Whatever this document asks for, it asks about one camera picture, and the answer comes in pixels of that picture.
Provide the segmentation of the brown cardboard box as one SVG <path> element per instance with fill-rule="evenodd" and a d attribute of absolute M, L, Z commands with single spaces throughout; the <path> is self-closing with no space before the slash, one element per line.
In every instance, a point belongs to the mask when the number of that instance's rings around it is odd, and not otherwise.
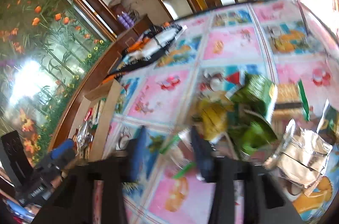
<path fill-rule="evenodd" d="M 81 101 L 68 135 L 69 138 L 74 136 L 76 129 L 78 129 L 81 123 L 83 123 L 87 111 L 102 98 L 106 99 L 94 135 L 93 144 L 89 152 L 89 162 L 101 160 L 103 156 L 111 118 L 113 117 L 115 105 L 118 101 L 121 90 L 122 86 L 114 79 L 89 91 L 87 94 L 85 94 L 83 100 Z"/>

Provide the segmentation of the silver foil snack packet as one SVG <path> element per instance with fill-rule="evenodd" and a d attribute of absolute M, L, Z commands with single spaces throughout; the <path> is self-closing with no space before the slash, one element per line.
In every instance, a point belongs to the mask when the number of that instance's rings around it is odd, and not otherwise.
<path fill-rule="evenodd" d="M 275 152 L 263 163 L 304 189 L 315 187 L 325 174 L 333 146 L 317 133 L 290 120 Z"/>

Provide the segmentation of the red white candy packet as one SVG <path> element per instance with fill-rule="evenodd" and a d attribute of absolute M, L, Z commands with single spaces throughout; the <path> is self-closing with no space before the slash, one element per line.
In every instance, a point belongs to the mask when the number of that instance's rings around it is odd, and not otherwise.
<path fill-rule="evenodd" d="M 188 129 L 172 135 L 160 148 L 169 164 L 170 177 L 180 179 L 195 170 L 194 152 Z"/>

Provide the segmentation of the yellow snack packet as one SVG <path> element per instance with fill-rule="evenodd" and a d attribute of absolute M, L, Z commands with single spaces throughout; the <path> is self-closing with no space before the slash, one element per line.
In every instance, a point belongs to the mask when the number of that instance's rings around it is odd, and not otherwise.
<path fill-rule="evenodd" d="M 213 142 L 227 131 L 228 113 L 232 111 L 234 104 L 227 98 L 216 101 L 203 98 L 197 103 L 192 120 L 202 137 Z"/>

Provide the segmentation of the red snack packet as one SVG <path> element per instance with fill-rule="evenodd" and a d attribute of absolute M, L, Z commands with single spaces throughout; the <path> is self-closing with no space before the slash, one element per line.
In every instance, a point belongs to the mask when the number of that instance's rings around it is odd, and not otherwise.
<path fill-rule="evenodd" d="M 85 117 L 84 117 L 84 120 L 83 120 L 84 122 L 87 122 L 91 118 L 92 112 L 93 112 L 93 109 L 89 108 L 87 113 L 86 113 L 86 115 L 85 115 Z"/>

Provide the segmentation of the green snack packet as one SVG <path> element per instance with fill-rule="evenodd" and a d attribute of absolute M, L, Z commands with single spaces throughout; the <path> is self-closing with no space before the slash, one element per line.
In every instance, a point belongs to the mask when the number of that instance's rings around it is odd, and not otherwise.
<path fill-rule="evenodd" d="M 228 135 L 241 160 L 248 161 L 261 148 L 278 140 L 271 126 L 278 87 L 260 74 L 243 70 L 226 77 L 233 84 L 227 91 L 234 111 L 230 114 Z"/>

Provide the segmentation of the green-edged cracker packet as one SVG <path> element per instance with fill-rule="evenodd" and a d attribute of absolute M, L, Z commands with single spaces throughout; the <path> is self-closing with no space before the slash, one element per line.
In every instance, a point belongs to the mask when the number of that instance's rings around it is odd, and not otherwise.
<path fill-rule="evenodd" d="M 278 96 L 272 115 L 273 120 L 290 120 L 303 117 L 310 120 L 308 104 L 303 82 L 281 83 L 278 85 Z"/>

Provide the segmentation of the black white orange bag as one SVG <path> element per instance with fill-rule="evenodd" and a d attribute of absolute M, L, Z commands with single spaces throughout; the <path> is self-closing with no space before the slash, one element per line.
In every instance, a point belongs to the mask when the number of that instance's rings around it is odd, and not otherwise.
<path fill-rule="evenodd" d="M 186 25 L 181 26 L 177 23 L 164 23 L 162 26 L 152 25 L 140 35 L 133 45 L 123 50 L 119 65 L 111 69 L 102 82 L 118 80 L 128 73 L 158 61 L 186 30 Z"/>

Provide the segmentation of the wooden sideboard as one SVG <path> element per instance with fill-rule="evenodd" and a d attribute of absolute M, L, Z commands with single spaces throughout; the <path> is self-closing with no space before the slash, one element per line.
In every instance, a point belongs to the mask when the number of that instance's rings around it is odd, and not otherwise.
<path fill-rule="evenodd" d="M 67 106 L 62 111 L 62 115 L 57 118 L 58 123 L 49 142 L 49 151 L 59 146 L 67 138 L 85 94 L 102 83 L 110 69 L 118 65 L 119 60 L 122 58 L 122 51 L 132 46 L 141 33 L 152 24 L 147 14 L 141 16 L 136 21 L 136 24 L 119 35 L 117 40 L 94 63 L 93 67 L 87 72 L 80 85 L 76 88 L 75 93 L 71 96 Z"/>

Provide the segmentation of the purple bottle left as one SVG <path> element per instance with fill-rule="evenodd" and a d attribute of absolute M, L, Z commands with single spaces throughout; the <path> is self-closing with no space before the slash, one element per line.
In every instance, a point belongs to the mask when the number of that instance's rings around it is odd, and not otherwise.
<path fill-rule="evenodd" d="M 127 30 L 130 28 L 129 24 L 126 22 L 122 15 L 117 15 L 117 20 L 122 24 L 122 26 Z"/>

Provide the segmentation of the purple bottle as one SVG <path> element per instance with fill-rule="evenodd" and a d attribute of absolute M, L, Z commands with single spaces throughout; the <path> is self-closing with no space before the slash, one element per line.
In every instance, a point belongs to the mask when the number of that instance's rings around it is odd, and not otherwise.
<path fill-rule="evenodd" d="M 127 30 L 130 28 L 129 24 L 126 22 L 122 15 L 117 15 L 117 20 L 122 24 L 122 26 Z"/>
<path fill-rule="evenodd" d="M 126 12 L 122 12 L 122 17 L 124 18 L 125 22 L 129 25 L 129 27 L 133 27 L 135 25 L 133 19 Z"/>

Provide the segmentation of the purple bottle right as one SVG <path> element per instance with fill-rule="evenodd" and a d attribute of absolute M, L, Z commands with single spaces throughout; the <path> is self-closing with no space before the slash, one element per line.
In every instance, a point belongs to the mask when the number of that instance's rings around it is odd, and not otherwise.
<path fill-rule="evenodd" d="M 125 22 L 129 25 L 129 27 L 133 27 L 135 25 L 133 19 L 126 12 L 122 12 L 122 17 L 124 18 Z"/>

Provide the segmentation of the flower painted glass panel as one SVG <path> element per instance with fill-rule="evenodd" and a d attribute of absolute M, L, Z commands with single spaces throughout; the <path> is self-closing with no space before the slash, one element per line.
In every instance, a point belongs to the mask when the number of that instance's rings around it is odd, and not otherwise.
<path fill-rule="evenodd" d="M 18 132 L 30 164 L 109 46 L 73 0 L 1 0 L 1 134 Z"/>

